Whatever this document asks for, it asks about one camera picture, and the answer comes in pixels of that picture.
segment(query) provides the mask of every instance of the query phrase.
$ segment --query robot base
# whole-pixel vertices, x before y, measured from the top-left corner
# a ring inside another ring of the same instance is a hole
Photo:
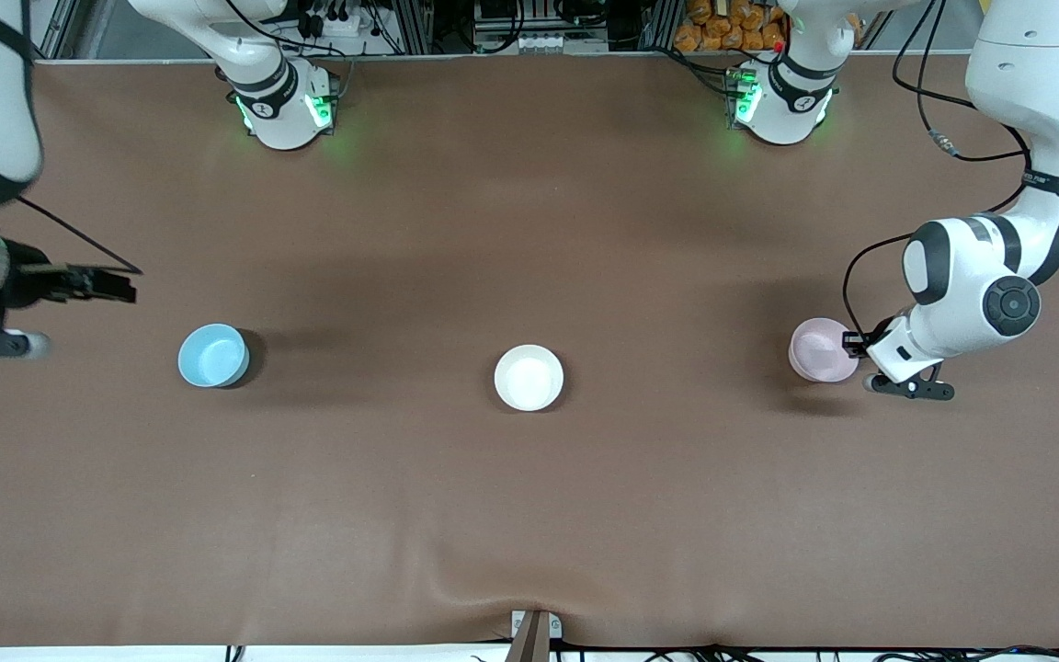
[[[244,108],[244,124],[248,133],[261,139],[273,149],[298,149],[321,135],[331,135],[338,112],[341,80],[306,59],[289,58],[297,67],[297,92],[282,106],[276,118],[266,119]]]
[[[768,65],[752,61],[741,65],[740,69],[743,72],[754,72],[754,79],[760,83],[756,84],[759,89],[749,102],[747,110],[740,108],[738,101],[728,101],[730,117],[735,126],[744,127],[765,143],[793,145],[806,139],[824,121],[827,104],[832,100],[831,92],[808,112],[794,113],[787,108],[786,101],[770,89]]]

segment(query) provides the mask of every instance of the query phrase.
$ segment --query light blue bowl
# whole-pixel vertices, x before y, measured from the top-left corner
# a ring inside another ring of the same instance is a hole
[[[248,372],[252,353],[238,328],[227,324],[200,326],[178,351],[182,380],[201,389],[231,387]]]

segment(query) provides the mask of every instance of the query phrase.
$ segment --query white bowl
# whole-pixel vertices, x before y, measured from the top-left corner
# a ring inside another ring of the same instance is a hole
[[[562,361],[540,345],[513,347],[497,361],[492,386],[497,387],[501,400],[513,409],[546,409],[562,393]]]
[[[791,334],[787,358],[791,369],[811,381],[844,381],[857,372],[859,361],[844,348],[844,324],[834,319],[815,317],[806,320]]]
[[[185,337],[178,351],[182,380],[201,389],[231,387],[248,372],[252,353],[238,328],[227,324],[200,326]]]

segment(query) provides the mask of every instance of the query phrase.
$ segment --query brown table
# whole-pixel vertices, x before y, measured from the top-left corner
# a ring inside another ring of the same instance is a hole
[[[943,156],[887,59],[842,87],[776,148],[665,59],[364,64],[336,137],[274,154],[210,67],[40,67],[33,199],[148,275],[13,316],[55,347],[0,361],[0,645],[484,640],[525,607],[586,645],[1059,645],[1059,275],[950,404],[786,363],[858,248],[1021,167]],[[867,324],[896,260],[858,268]],[[215,320],[266,346],[244,389],[176,372]],[[568,366],[546,414],[491,392],[526,342]]]

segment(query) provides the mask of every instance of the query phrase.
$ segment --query cable connector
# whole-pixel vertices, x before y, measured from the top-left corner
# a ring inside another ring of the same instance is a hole
[[[933,140],[934,145],[937,145],[938,149],[953,157],[958,156],[958,148],[954,146],[954,143],[951,143],[951,139],[947,138],[946,133],[938,133],[934,129],[930,129],[928,133],[930,135],[930,140]]]

